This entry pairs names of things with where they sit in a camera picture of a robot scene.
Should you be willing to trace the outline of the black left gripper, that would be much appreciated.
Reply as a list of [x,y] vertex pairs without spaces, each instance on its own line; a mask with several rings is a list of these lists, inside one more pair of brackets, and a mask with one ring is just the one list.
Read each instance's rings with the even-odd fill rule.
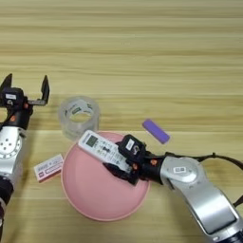
[[[0,84],[0,90],[3,90],[5,87],[11,87],[12,82],[12,74],[10,73],[4,81]],[[1,127],[4,126],[15,126],[20,127],[23,129],[28,128],[28,123],[30,116],[33,113],[33,105],[38,106],[45,106],[48,103],[49,98],[49,83],[48,83],[48,77],[45,76],[41,92],[42,92],[42,98],[37,100],[29,100],[28,103],[24,103],[22,106],[9,106],[7,108],[7,117],[6,119],[1,123]]]

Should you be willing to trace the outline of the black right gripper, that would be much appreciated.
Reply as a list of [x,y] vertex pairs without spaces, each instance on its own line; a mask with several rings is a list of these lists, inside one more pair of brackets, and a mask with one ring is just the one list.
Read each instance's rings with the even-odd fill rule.
[[[115,143],[118,146],[119,152],[125,151],[124,142],[118,141]],[[127,160],[131,166],[130,172],[121,170],[117,165],[105,163],[103,166],[116,178],[128,181],[132,185],[136,185],[141,180],[152,180],[161,182],[160,169],[165,156],[155,156],[151,153],[139,157],[132,157]]]

